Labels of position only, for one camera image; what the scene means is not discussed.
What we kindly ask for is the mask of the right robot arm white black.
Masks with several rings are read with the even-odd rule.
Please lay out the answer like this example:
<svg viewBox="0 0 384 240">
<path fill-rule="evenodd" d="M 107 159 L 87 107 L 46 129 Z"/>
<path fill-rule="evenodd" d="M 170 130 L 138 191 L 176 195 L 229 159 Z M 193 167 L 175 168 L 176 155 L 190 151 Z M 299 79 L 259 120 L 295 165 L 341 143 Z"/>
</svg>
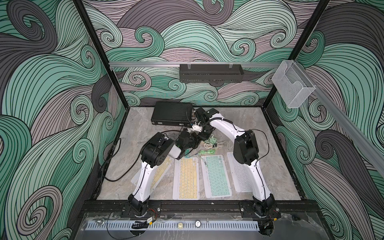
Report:
<svg viewBox="0 0 384 240">
<path fill-rule="evenodd" d="M 250 182 L 254 209 L 261 216 L 267 216 L 275 205 L 275 198 L 268 189 L 261 171 L 259 147 L 253 130 L 244 130 L 226 119 L 216 109 L 198 108 L 192 111 L 192 127 L 200 138 L 207 138 L 214 130 L 220 131 L 233 143 L 233 156 L 238 164 L 245 167 Z"/>
</svg>

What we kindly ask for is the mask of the green wireless keyboard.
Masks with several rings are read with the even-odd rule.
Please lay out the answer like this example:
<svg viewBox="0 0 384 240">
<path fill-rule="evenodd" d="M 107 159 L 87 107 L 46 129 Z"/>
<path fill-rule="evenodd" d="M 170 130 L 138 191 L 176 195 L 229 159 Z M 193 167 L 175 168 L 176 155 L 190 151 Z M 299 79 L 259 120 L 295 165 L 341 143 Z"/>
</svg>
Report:
<svg viewBox="0 0 384 240">
<path fill-rule="evenodd" d="M 225 158 L 223 155 L 202 156 L 205 195 L 208 199 L 232 196 Z"/>
</svg>

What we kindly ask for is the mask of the yellow wireless keyboard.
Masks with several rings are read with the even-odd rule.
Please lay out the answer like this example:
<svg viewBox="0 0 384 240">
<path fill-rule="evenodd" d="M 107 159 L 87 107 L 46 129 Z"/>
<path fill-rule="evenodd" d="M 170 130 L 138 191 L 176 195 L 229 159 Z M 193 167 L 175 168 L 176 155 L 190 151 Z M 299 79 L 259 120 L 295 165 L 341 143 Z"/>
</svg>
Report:
<svg viewBox="0 0 384 240">
<path fill-rule="evenodd" d="M 199 200 L 199 158 L 175 160 L 173 200 Z"/>
<path fill-rule="evenodd" d="M 171 168 L 172 164 L 174 163 L 175 159 L 171 158 L 171 157 L 167 157 L 165 159 L 165 161 L 162 163 L 161 166 L 159 166 L 157 169 L 156 169 L 156 172 L 155 172 L 155 176 L 154 176 L 154 179 L 152 181 L 152 184 L 151 184 L 151 189 L 150 189 L 150 193 L 152 193 L 154 191 L 154 189 L 158 186 L 158 184 L 160 183 L 160 181 L 163 179 L 163 177 L 165 176 L 165 174 L 169 171 L 169 169 Z M 141 171 L 139 170 L 134 176 L 133 178 L 131 179 L 131 183 L 134 184 L 135 186 L 138 184 L 138 181 L 139 181 L 139 176 L 140 176 L 140 173 Z"/>
</svg>

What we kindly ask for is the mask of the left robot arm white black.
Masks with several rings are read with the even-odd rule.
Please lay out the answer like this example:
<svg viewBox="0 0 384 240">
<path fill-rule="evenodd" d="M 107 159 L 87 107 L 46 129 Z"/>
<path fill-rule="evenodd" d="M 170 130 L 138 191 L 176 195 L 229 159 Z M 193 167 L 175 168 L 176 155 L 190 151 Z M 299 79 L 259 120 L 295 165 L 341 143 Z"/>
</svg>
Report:
<svg viewBox="0 0 384 240">
<path fill-rule="evenodd" d="M 170 157 L 179 161 L 186 156 L 186 151 L 197 149 L 202 141 L 196 132 L 190 133 L 187 130 L 175 131 L 179 135 L 176 140 L 173 140 L 167 135 L 171 132 L 169 130 L 156 133 L 140 150 L 141 173 L 136 189 L 128 198 L 136 214 L 144 215 L 146 213 L 152 181 L 157 168 L 166 158 Z"/>
</svg>

